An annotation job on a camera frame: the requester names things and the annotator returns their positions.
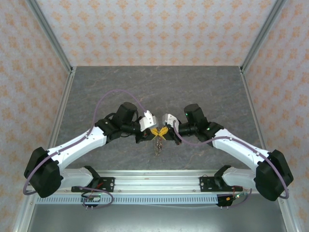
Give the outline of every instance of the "gray marble surface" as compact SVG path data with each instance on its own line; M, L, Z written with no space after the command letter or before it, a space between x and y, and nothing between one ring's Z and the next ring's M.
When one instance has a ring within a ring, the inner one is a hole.
M100 97L112 89L125 89L159 118L171 113L185 122L183 108L198 103L209 121L215 121L234 135L260 147L245 89L236 66L114 66L78 67L65 109L57 145L85 132L91 124ZM125 93L113 93L101 103L97 120L116 112L123 102L134 100ZM96 170L219 169L223 165L246 166L208 145L176 146L163 141L159 156L154 142L135 144L135 138L120 138L92 150L70 168L90 165Z

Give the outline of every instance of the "wall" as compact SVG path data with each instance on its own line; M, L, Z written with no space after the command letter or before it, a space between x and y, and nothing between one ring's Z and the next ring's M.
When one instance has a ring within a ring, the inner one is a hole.
M39 0L73 66L241 65L275 0Z
M246 72L267 148L291 167L297 217L309 228L309 4L289 0Z
M68 74L25 0L2 0L0 25L0 231L10 232L23 172L47 146Z

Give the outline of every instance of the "yellow object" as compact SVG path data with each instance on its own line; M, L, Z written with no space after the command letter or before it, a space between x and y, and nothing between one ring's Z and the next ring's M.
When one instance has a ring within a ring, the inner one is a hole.
M165 135L169 129L167 127L163 127L160 131L158 131L157 128L153 128L150 130L152 134L155 135L155 137L153 139L155 139L157 136L160 136L162 139L166 140L163 135Z

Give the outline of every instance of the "patterned wallpaper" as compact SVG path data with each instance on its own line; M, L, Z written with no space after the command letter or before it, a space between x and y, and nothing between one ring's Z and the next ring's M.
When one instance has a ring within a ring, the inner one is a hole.
M73 66L241 65L275 0L38 0Z
M11 232L24 169L48 144L68 74L25 0L1 0L0 41L0 231Z
M268 149L282 151L303 231L309 228L309 4L289 0L246 72Z

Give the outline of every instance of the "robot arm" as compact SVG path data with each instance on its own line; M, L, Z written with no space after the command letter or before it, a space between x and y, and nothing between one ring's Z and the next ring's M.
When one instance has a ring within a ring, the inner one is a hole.
M169 129L166 140L174 140L176 144L181 139L175 133L183 136L195 135L201 142L211 140L208 144L234 156L245 163L250 169L236 169L225 165L215 174L215 183L221 189L224 186L242 186L257 189L265 198L275 201L283 192L284 187L273 168L264 158L271 161L288 186L293 181L292 173L284 155L274 150L259 149L234 136L223 126L209 122L197 104L191 104L184 109L188 122L180 123L171 114L163 116L163 124Z
M44 158L56 152L57 154L45 162L30 180L31 185L41 197L48 197L58 189L65 187L95 188L99 176L93 168L85 166L81 169L66 169L66 167L89 151L120 138L123 133L135 135L136 143L152 140L155 135L151 133L151 128L157 127L156 117L146 111L144 117L132 121L134 114L138 115L137 107L125 102L120 105L116 113L112 114L111 119L106 117L95 123L90 133L87 130L76 138L49 150L44 150L42 147L35 149L24 176L28 178Z

